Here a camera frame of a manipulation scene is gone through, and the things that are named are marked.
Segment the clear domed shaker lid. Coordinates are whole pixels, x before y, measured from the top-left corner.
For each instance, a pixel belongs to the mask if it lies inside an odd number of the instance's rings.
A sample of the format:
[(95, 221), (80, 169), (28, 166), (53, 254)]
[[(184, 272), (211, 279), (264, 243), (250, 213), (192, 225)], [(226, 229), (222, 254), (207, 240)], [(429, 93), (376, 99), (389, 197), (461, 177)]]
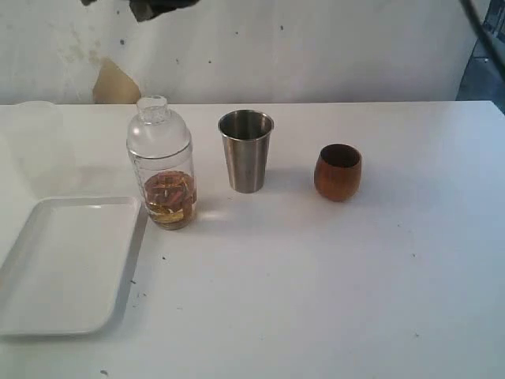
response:
[(128, 125), (126, 147), (144, 159), (164, 159), (191, 145), (192, 138), (181, 115), (170, 109), (163, 96), (145, 96), (137, 101), (137, 114)]

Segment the clear plastic shaker cup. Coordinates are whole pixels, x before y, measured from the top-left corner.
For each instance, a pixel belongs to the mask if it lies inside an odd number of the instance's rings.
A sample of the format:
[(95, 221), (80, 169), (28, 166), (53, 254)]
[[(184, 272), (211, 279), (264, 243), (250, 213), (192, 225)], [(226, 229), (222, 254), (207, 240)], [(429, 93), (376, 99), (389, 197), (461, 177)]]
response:
[(146, 122), (135, 116), (126, 147), (151, 220), (166, 230), (188, 225), (196, 214), (196, 178), (184, 120)]

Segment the stainless steel cup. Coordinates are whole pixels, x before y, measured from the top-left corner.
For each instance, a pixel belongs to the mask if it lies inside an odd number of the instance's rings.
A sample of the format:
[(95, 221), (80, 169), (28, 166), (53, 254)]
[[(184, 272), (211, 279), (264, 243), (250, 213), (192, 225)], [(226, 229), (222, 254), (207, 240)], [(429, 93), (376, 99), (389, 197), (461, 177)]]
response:
[(239, 193), (255, 193), (264, 185), (273, 119), (264, 112), (236, 110), (218, 122), (229, 183)]

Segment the translucent plastic cup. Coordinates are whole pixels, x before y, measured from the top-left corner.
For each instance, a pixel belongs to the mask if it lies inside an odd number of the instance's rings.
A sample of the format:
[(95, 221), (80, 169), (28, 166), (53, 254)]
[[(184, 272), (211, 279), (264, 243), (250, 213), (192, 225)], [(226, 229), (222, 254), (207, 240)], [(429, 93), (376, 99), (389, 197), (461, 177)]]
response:
[(52, 193), (75, 168), (75, 154), (56, 104), (28, 101), (10, 108), (4, 129), (9, 150), (36, 193)]

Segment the brown wooden blocks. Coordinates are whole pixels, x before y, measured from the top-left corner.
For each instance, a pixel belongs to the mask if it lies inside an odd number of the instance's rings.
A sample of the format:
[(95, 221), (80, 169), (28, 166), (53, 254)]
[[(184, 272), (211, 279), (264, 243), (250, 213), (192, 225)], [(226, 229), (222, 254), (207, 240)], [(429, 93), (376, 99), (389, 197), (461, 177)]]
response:
[(162, 171), (145, 182), (144, 198), (150, 212), (168, 216), (170, 222), (188, 219), (196, 203), (194, 178), (183, 171)]

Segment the brown wooden cup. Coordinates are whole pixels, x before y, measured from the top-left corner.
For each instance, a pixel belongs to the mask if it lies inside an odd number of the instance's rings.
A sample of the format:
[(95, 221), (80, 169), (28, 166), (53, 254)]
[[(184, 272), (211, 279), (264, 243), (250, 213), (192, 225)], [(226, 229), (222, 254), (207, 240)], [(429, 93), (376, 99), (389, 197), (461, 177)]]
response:
[(317, 192), (330, 201), (347, 201), (361, 182), (360, 152), (347, 144), (330, 144), (321, 149), (314, 170)]

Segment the white rectangular tray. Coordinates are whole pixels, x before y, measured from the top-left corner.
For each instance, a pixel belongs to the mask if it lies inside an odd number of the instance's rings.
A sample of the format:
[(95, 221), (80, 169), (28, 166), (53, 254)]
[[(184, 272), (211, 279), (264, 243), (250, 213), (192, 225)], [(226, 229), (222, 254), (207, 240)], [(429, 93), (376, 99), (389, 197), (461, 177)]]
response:
[(141, 208), (135, 197), (39, 201), (1, 267), (1, 335), (102, 329), (114, 313)]

